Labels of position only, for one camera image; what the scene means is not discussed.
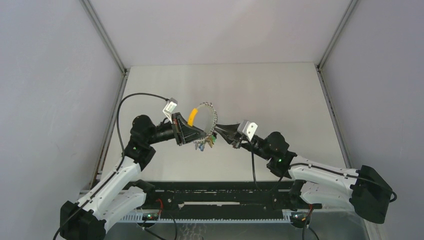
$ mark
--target yellow object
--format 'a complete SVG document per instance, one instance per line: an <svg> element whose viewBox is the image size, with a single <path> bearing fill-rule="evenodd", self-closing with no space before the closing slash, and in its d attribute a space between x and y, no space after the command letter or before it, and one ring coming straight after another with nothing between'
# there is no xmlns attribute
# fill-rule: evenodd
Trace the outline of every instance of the yellow object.
<svg viewBox="0 0 424 240"><path fill-rule="evenodd" d="M193 110L191 111L191 113L190 113L190 116L188 117L188 125L190 126L190 127L193 127L193 122L195 121L195 117L196 117L196 114L198 114L198 109L197 108L193 108Z"/></svg>

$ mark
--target white enclosure panel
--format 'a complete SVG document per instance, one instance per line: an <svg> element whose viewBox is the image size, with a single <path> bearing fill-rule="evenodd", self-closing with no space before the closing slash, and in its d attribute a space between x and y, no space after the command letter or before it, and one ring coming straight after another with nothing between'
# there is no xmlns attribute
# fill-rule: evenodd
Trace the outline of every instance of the white enclosure panel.
<svg viewBox="0 0 424 240"><path fill-rule="evenodd" d="M121 73L77 0L0 1L0 63L0 238L52 239L91 180Z"/></svg>
<svg viewBox="0 0 424 240"><path fill-rule="evenodd" d="M265 138L281 132L290 151L317 162L345 167L336 133L313 63L258 63L217 65L136 66L129 73L124 96L146 92L178 100L174 112L188 119L202 102L212 102L221 124L243 119L256 122L256 134ZM133 119L142 114L158 124L165 102L133 96L121 108L124 146ZM156 155L139 176L155 181L252 181L251 154L233 149L221 136L211 149L195 150L193 143L177 146L175 140L153 145ZM119 160L121 146L113 133L103 172ZM256 157L256 176L276 180L266 160Z"/></svg>
<svg viewBox="0 0 424 240"><path fill-rule="evenodd" d="M422 239L424 1L361 1L324 67L350 160L374 167L399 198L388 239Z"/></svg>
<svg viewBox="0 0 424 240"><path fill-rule="evenodd" d="M350 0L91 0L125 66L320 60Z"/></svg>

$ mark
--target gray wall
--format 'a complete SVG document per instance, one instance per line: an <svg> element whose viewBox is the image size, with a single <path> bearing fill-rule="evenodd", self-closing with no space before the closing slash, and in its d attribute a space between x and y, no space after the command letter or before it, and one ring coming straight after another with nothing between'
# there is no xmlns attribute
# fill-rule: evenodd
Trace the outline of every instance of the gray wall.
<svg viewBox="0 0 424 240"><path fill-rule="evenodd" d="M422 239L424 1L363 0L324 67L351 161L398 194L389 239Z"/></svg>
<svg viewBox="0 0 424 240"><path fill-rule="evenodd" d="M51 239L90 181L121 73L78 0L0 2L0 234Z"/></svg>

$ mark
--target table surface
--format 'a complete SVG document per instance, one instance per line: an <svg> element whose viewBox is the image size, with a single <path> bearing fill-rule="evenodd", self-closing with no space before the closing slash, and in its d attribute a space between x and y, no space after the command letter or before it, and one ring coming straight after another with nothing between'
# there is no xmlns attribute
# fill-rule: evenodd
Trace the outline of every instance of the table surface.
<svg viewBox="0 0 424 240"><path fill-rule="evenodd" d="M200 103L212 102L220 124L247 119L258 124L256 134L262 138L281 132L290 151L323 164L346 166L313 63L133 66L124 96L138 92L175 98L178 106L174 112L180 112L185 119ZM148 115L159 124L165 117L164 105L163 100L151 96L133 96L124 102L119 116L124 146L133 119ZM195 150L193 143L178 146L174 140L153 147L155 156L135 179L253 180L250 153L233 149L220 136L215 146L207 146L204 152ZM121 152L115 128L103 173L113 169ZM277 180L266 164L265 159L255 158L257 180Z"/></svg>

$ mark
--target wire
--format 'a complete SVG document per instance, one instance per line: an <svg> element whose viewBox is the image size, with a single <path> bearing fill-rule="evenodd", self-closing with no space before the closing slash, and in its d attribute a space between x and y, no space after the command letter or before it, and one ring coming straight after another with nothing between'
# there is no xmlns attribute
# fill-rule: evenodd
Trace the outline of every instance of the wire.
<svg viewBox="0 0 424 240"><path fill-rule="evenodd" d="M118 133L119 143L120 143L120 147L122 149L122 160L120 161L120 163L119 163L118 167L116 168L116 170L118 170L122 166L122 163L124 162L124 159L125 159L125 148L124 148L124 143L122 142L121 130L120 130L120 127L119 127L119 113L121 111L121 106L124 103L124 101L127 100L128 98L130 98L132 96L136 96L136 95L152 96L152 97L156 97L156 98L159 98L159 99L163 99L165 101L168 101L169 100L166 97L159 96L159 95L156 95L156 94L151 94L151 93L146 93L146 92L138 92L138 93L130 94L130 95L124 97L120 101L120 103L118 105L118 109L116 111L116 131Z"/></svg>
<svg viewBox="0 0 424 240"><path fill-rule="evenodd" d="M312 227L308 227L308 228L315 235L316 240L320 240L320 238L318 237L318 234L312 229Z"/></svg>
<svg viewBox="0 0 424 240"><path fill-rule="evenodd" d="M71 220L81 209L83 209L88 203L90 202L90 200L87 200L84 202L83 205L81 205L74 213L72 213L71 216L69 216L65 222L59 227L59 229L57 229L56 233L53 236L53 240L56 240L56 238L58 237L59 233L62 231L62 229L64 228L64 226L69 222L69 220Z"/></svg>
<svg viewBox="0 0 424 240"><path fill-rule="evenodd" d="M308 225L308 220L311 217L312 212L314 211L314 206L312 204L309 204L309 207L310 207L310 210L309 210L309 213L307 214L306 219L304 220L305 224L303 225L303 228L302 228L302 240L305 240L305 230Z"/></svg>
<svg viewBox="0 0 424 240"><path fill-rule="evenodd" d="M161 125L163 125L163 124L165 124L165 122L167 121L167 120L169 120L167 117L165 117L163 120L162 120L162 122L160 123Z"/></svg>
<svg viewBox="0 0 424 240"><path fill-rule="evenodd" d="M249 141L250 144L250 152L251 152L251 158L252 158L252 174L253 174L253 182L256 186L256 188L259 191L262 191L262 189L258 186L258 182L256 181L256 171L255 171L255 153L253 152L253 144L251 141Z"/></svg>
<svg viewBox="0 0 424 240"><path fill-rule="evenodd" d="M274 189L276 189L278 187L278 185L280 185L281 180L283 180L284 175L286 175L289 170L297 165L303 165L303 163L293 163L292 165L288 166L287 170L281 175L281 177L278 179L277 183L271 188L270 192L272 192Z"/></svg>
<svg viewBox="0 0 424 240"><path fill-rule="evenodd" d="M152 206L145 206L145 208L147 208L147 209L156 209L156 210L160 210L160 211L164 211L164 209L163 208L159 208L159 207L152 207ZM171 217L171 219L172 219L172 221L173 221L173 224L174 224L174 226L175 226L175 237L173 238L173 240L177 240L177 237L178 237L178 226L177 226L177 222L175 221L175 218L169 213L169 212L167 212L167 214ZM145 230L146 232L148 232L149 234L152 234L153 236L155 236L155 237L157 237L158 239L161 239L161 240L166 240L165 238L162 238L162 237L160 237L159 235L157 235L157 234L155 234L155 233L153 233L152 231L150 231L150 230L148 230L147 228L145 228L145 227L143 227L143 225L148 221L149 219L148 218L146 218L144 221L143 221L143 223L141 224L141 226L140 227L142 227L143 228L143 230Z"/></svg>
<svg viewBox="0 0 424 240"><path fill-rule="evenodd" d="M347 177L353 178L353 179L360 179L362 181L366 181L366 182L375 184L375 185L379 186L380 188L382 188L382 189L390 192L391 194L393 194L393 198L390 199L389 203L393 203L394 201L396 201L398 199L398 195L396 194L396 192L394 192L393 190L388 189L387 187L384 187L383 185L379 184L378 182L375 182L373 180L369 180L369 179L366 179L366 178L363 178L363 177L359 177L359 176L347 175Z"/></svg>
<svg viewBox="0 0 424 240"><path fill-rule="evenodd" d="M160 240L166 240L165 238L163 238L163 237L161 237L161 236L157 235L156 233L154 233L154 232L150 231L148 228L145 228L145 229L144 229L144 231L148 232L149 234L151 234L151 235L155 236L156 238L158 238L158 239L160 239Z"/></svg>
<svg viewBox="0 0 424 240"><path fill-rule="evenodd" d="M161 215L162 209L164 209L164 203L162 202L162 199L160 199L160 198L156 199L156 202L159 202L160 203L160 210L159 210L159 212L157 214L158 215Z"/></svg>

